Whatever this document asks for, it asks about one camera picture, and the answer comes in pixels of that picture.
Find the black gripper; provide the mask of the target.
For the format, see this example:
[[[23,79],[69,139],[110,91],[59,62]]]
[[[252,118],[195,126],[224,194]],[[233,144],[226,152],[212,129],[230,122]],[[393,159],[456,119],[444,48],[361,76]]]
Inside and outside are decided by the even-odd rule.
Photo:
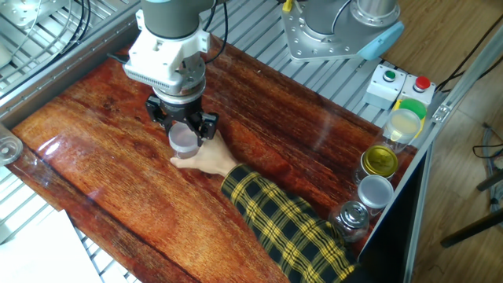
[[[215,136],[218,114],[203,112],[201,97],[186,104],[176,105],[162,101],[157,96],[149,96],[145,107],[151,121],[158,123],[165,130],[166,136],[169,135],[172,120],[181,122],[184,119],[189,121],[189,127],[196,135],[198,146],[202,146],[204,141],[211,140]]]

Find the bare person's hand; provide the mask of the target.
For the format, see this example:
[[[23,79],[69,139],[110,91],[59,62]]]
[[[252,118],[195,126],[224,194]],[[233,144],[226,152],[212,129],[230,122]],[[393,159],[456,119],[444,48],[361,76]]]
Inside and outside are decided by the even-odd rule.
[[[238,165],[219,130],[211,140],[206,140],[202,144],[196,155],[188,159],[172,157],[170,162],[179,169],[197,169],[223,177],[226,177]]]

